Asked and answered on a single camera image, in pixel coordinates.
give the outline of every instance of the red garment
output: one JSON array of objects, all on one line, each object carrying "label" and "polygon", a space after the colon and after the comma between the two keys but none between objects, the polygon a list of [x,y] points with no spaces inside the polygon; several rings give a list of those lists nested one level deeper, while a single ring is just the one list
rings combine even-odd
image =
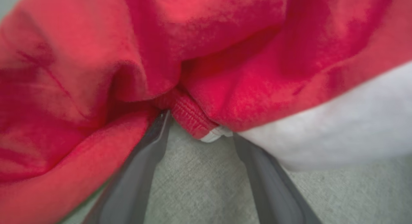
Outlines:
[{"label": "red garment", "polygon": [[21,0],[0,36],[0,223],[55,223],[159,109],[201,139],[412,60],[412,0]]}]

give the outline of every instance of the red and white cloth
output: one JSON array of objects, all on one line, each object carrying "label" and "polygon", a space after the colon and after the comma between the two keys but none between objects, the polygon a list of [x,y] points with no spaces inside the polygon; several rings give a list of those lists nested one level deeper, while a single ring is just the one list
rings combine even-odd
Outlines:
[{"label": "red and white cloth", "polygon": [[60,220],[165,108],[295,170],[412,152],[411,60],[412,0],[21,0],[0,27],[0,223]]}]

